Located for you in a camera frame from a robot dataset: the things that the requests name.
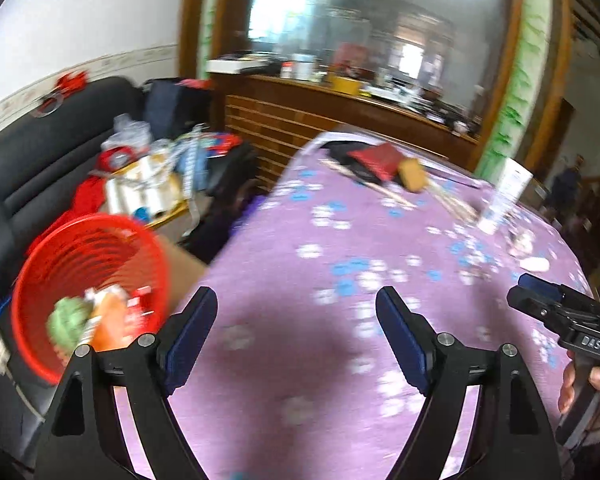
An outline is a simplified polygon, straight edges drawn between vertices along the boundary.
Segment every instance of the red package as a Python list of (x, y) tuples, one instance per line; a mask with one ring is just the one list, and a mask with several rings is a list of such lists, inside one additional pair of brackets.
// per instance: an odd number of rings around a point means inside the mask
[(349, 152), (347, 155), (352, 156), (366, 168), (369, 168), (383, 182), (388, 182), (394, 178), (395, 174), (398, 173), (398, 165), (405, 158), (388, 142), (364, 150)]

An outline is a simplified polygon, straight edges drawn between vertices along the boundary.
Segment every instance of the laundry basket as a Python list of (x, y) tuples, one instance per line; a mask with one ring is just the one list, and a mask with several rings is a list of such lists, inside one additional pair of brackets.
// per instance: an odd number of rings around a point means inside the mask
[(157, 332), (168, 316), (167, 268), (155, 235), (129, 218), (95, 214), (57, 229), (33, 251), (16, 282), (11, 325), (24, 360), (39, 377), (59, 382), (64, 364), (46, 320), (56, 301), (82, 297), (91, 287), (117, 284), (131, 295), (151, 286), (142, 332)]

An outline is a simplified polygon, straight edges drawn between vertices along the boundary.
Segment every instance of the white cable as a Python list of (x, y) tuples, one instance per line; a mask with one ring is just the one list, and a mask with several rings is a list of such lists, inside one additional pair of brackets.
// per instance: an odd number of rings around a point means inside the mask
[(18, 383), (13, 379), (13, 375), (11, 375), (11, 370), (9, 370), (9, 368), (5, 368), (4, 374), (9, 378), (13, 386), (15, 386), (16, 393), (18, 394), (24, 405), (29, 409), (31, 413), (33, 413), (33, 415), (35, 415), (37, 418), (39, 418), (39, 420), (44, 422), (45, 417), (40, 415), (40, 412), (36, 408), (34, 408), (33, 405), (29, 402), (29, 399), (27, 399), (27, 396), (24, 394)]

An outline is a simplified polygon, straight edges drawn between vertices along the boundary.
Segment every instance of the purple cloth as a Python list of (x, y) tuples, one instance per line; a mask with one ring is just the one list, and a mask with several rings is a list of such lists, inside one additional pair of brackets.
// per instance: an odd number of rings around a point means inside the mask
[[(403, 192), (413, 208), (402, 208), (320, 156), (298, 156), (201, 283), (218, 295), (218, 318), (170, 403), (209, 478), (386, 478), (424, 398), (376, 319), (384, 285), (467, 346), (515, 344), (555, 424), (568, 359), (540, 322), (507, 306), (524, 271), (504, 234), (459, 225), (428, 192)], [(475, 205), (491, 192), (444, 187)], [(588, 292), (558, 233), (519, 213), (534, 256), (551, 263), (542, 278)], [(476, 399), (472, 388), (442, 478), (460, 467)], [(151, 477), (121, 392), (118, 405), (134, 465)]]

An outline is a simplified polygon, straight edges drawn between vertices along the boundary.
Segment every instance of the plastic bag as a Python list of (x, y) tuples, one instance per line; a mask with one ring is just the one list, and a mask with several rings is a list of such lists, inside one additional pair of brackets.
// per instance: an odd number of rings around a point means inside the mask
[(149, 152), (154, 140), (149, 123), (134, 121), (129, 114), (122, 114), (113, 120), (113, 129), (116, 133), (101, 144), (103, 152), (123, 146), (130, 147), (138, 157)]

